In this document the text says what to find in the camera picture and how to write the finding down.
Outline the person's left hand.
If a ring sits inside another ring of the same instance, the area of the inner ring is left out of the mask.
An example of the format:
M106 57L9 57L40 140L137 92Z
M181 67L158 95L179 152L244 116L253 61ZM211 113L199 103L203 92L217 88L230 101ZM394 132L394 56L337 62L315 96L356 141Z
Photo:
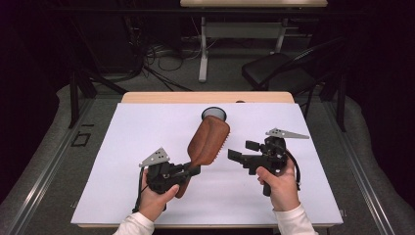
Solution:
M138 212L143 214L152 222L164 211L166 204L171 201L179 191L179 185L173 185L163 194L152 191L147 184L147 173L145 169L142 175L142 189L140 190L140 207Z

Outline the black metal crossbar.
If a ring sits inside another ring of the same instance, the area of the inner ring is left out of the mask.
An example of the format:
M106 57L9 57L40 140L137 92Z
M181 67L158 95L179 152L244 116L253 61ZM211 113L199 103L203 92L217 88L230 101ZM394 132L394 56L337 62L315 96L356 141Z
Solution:
M287 9L94 9L94 8L48 8L48 12L59 15L109 14L126 16L177 16L177 17L281 17L281 18L359 18L365 12L311 8L308 10Z

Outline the metal floor rail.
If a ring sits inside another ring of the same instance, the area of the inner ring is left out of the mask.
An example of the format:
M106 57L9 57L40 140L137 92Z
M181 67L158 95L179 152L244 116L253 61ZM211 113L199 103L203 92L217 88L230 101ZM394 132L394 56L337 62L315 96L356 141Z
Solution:
M348 167L356 180L365 204L376 223L380 235L395 235L385 210L380 203L379 197L375 193L358 156L354 152L347 134L341 130L337 123L335 108L330 102L323 102L323 107L329 116L329 121L334 128L334 131L340 139L344 152L346 153Z
M94 99L86 99L79 109L78 121L69 128L69 104L62 103L45 137L22 176L0 205L3 235L22 235L63 162L80 122L86 117Z

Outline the black mesh cup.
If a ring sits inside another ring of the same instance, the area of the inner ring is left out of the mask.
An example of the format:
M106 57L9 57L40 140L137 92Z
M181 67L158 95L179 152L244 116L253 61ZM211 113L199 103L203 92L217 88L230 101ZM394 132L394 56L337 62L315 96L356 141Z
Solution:
M226 121L227 114L226 112L219 107L208 107L202 112L202 119L205 119L208 116L219 118L223 121Z

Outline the brown wooden hairbrush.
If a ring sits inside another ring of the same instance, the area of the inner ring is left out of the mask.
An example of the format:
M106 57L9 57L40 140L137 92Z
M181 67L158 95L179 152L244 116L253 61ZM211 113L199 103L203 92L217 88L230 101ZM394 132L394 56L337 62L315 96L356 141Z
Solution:
M190 166L210 165L224 145L229 132L230 126L226 121L212 116L203 119L187 148Z

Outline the black metal stand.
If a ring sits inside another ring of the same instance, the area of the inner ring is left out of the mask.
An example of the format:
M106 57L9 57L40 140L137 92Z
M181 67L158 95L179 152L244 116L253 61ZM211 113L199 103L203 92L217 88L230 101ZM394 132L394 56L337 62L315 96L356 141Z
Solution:
M112 89L118 94L125 94L126 89L114 84L113 82L107 80L101 75L88 70L74 70L69 76L69 96L70 96L70 124L69 128L73 128L79 120L79 100L78 100L78 91L81 91L82 94L87 99L93 99L97 96L97 90L93 85L93 82L97 81L106 87Z
M337 96L336 123L341 131L345 128L345 105L346 105L346 74L330 72L325 79L325 85L320 93L322 101L332 101Z

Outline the black folding chair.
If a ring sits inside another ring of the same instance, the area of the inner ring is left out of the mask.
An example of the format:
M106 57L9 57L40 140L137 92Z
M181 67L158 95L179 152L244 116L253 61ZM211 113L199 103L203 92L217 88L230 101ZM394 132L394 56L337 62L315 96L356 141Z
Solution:
M342 37L310 47L293 58L283 53L267 55L242 66L243 78L254 91L285 91L293 97L306 93L301 104L307 117L316 85L335 72L328 65L345 46Z

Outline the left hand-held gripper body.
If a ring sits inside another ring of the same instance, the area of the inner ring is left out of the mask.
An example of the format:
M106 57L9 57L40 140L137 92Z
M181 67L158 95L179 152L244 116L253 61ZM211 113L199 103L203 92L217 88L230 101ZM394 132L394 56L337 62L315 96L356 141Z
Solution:
M158 194L163 194L173 185L179 185L179 195L183 195L193 176L190 163L173 164L163 147L158 148L139 166L148 170L147 185Z

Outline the person's right hand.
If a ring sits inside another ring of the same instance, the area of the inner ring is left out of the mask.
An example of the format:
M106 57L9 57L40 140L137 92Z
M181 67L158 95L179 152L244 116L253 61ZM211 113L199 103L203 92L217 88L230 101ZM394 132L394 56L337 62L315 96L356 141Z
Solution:
M300 205L298 187L295 176L295 165L291 160L279 173L272 174L263 166L256 170L260 184L267 183L270 186L270 200L273 209L277 212L288 212Z

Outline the white metal desk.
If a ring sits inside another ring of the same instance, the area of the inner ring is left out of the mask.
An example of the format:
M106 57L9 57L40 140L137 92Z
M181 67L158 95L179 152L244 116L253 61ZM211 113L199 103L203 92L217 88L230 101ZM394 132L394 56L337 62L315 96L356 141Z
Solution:
M180 0L188 8L324 8L327 0ZM212 23L201 17L201 63L199 82L208 78L208 38L276 38L275 52L279 52L284 40L288 19L274 23Z

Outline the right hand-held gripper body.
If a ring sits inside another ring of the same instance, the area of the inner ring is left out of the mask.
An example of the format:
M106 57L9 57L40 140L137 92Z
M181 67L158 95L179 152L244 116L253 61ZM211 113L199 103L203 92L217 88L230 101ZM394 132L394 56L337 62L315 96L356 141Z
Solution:
M294 133L287 130L273 128L268 130L266 138L262 144L259 144L260 156L243 155L243 168L249 170L249 175L254 175L259 166L263 166L272 174L282 171L287 161L291 160L295 165L295 176L298 190L300 190L300 167L297 160L287 149L286 138L308 139L307 135Z

